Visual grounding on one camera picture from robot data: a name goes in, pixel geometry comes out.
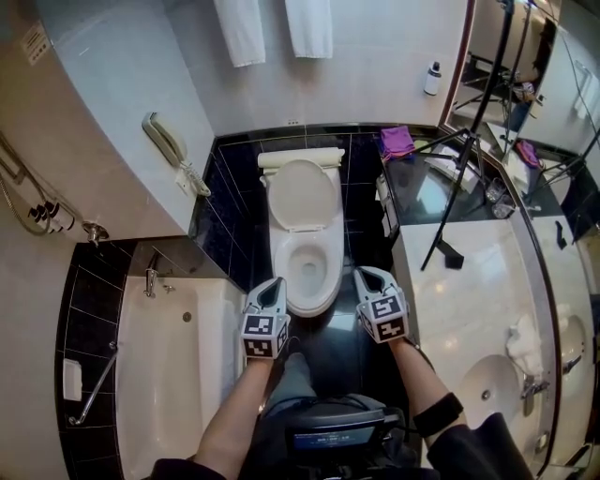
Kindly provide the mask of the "beige wall telephone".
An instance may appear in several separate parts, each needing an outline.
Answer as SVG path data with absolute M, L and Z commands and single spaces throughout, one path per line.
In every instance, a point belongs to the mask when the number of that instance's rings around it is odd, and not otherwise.
M 174 168 L 187 161 L 188 149 L 184 139 L 168 125 L 163 115 L 149 112 L 142 120 L 142 130 Z

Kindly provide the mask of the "folded white towel on counter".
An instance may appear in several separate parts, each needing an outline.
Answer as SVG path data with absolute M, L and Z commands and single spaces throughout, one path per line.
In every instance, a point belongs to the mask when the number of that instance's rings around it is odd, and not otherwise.
M 438 145 L 430 154 L 426 155 L 425 162 L 452 182 L 458 180 L 459 152 L 453 148 L 445 145 Z M 479 170 L 470 163 L 467 163 L 465 173 L 460 182 L 461 189 L 472 194 L 477 187 L 479 180 Z

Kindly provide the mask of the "person's blue jeans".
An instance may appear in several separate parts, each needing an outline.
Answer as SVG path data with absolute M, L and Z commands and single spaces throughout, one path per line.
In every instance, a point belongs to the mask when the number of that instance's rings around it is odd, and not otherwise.
M 306 357 L 300 353 L 291 353 L 283 373 L 271 392 L 262 410 L 261 420 L 270 421 L 303 413 L 317 400 L 312 385 L 310 368 Z

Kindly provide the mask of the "person's right forearm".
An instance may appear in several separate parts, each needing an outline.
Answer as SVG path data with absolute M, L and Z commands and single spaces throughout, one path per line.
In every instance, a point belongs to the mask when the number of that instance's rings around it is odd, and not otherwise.
M 399 338 L 388 343 L 403 381 L 412 418 L 430 410 L 450 394 L 423 355 Z

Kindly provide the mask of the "framed wall mirror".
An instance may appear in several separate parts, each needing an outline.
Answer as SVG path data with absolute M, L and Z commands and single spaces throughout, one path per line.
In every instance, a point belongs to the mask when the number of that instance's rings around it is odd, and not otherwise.
M 600 0 L 515 0 L 484 131 L 501 157 L 523 139 L 553 160 L 541 184 L 574 236 L 600 235 Z

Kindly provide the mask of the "chrome bathtub spout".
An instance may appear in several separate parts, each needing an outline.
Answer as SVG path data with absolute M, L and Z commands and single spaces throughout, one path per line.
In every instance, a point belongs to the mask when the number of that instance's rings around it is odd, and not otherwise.
M 154 298 L 155 297 L 155 284 L 157 281 L 157 277 L 158 277 L 158 270 L 157 270 L 157 263 L 158 263 L 158 253 L 155 252 L 150 261 L 149 264 L 147 265 L 146 269 L 145 269 L 145 289 L 144 289 L 144 294 L 146 297 L 148 298 Z

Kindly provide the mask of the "chrome shower valve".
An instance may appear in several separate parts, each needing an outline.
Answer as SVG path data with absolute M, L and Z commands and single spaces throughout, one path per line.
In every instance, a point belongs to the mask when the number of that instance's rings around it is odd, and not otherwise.
M 100 242 L 110 239 L 108 231 L 95 222 L 84 221 L 82 228 L 87 234 L 87 241 L 96 247 L 99 246 Z

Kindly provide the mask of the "crumpled white washcloth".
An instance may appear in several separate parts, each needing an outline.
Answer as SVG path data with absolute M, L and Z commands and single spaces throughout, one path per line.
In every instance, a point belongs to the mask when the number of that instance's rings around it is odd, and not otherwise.
M 523 315 L 510 326 L 506 351 L 524 374 L 534 377 L 543 374 L 540 337 L 529 314 Z

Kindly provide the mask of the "chrome sink faucet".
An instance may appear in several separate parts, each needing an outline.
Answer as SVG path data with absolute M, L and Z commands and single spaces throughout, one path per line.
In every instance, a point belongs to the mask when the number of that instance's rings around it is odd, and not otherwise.
M 528 417 L 533 412 L 534 396 L 544 392 L 549 387 L 546 380 L 536 380 L 533 375 L 525 375 L 520 399 L 522 401 L 523 416 Z

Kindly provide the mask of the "white toilet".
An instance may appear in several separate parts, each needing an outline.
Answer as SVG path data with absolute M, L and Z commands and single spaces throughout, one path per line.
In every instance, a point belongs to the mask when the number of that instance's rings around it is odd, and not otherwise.
M 287 308 L 324 313 L 341 284 L 344 215 L 337 167 L 296 159 L 265 172 L 273 274 L 287 282 Z

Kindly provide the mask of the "white wall notice sign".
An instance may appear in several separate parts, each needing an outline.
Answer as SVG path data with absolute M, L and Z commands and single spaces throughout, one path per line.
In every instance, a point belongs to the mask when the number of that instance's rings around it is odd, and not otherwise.
M 40 21 L 35 22 L 24 34 L 21 47 L 30 66 L 34 66 L 52 49 L 52 43 Z

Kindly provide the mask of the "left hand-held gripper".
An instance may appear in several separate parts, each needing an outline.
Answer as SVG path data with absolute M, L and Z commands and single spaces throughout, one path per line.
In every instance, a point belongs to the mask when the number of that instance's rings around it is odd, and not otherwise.
M 241 330 L 245 356 L 276 360 L 289 340 L 290 320 L 283 277 L 273 277 L 252 289 Z

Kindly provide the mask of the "purple cloth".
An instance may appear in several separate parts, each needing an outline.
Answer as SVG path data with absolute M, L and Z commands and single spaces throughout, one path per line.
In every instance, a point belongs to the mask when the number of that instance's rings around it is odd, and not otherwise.
M 382 153 L 385 158 L 402 157 L 414 149 L 414 140 L 407 126 L 381 130 Z

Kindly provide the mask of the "white toiletry bottle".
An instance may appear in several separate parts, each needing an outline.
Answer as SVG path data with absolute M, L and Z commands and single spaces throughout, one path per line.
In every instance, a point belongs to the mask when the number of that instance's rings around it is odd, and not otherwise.
M 34 220 L 34 222 L 42 231 L 46 231 L 47 233 L 60 233 L 67 231 L 59 224 L 51 221 L 49 215 L 45 211 L 30 209 L 28 216 Z
M 75 218 L 60 204 L 46 202 L 44 205 L 38 205 L 29 210 L 31 217 L 36 224 L 44 229 L 47 224 L 50 224 L 50 231 L 60 232 L 62 230 L 70 230 L 75 223 Z
M 59 224 L 63 229 L 70 229 L 75 223 L 75 217 L 59 202 L 46 201 L 43 204 L 44 211 L 49 215 L 51 221 Z

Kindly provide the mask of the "black armband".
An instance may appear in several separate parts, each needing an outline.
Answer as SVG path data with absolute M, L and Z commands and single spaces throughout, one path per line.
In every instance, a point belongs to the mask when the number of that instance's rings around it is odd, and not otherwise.
M 457 421 L 463 413 L 463 406 L 454 393 L 448 393 L 435 404 L 417 414 L 414 418 L 416 430 L 422 438 L 440 433 Z

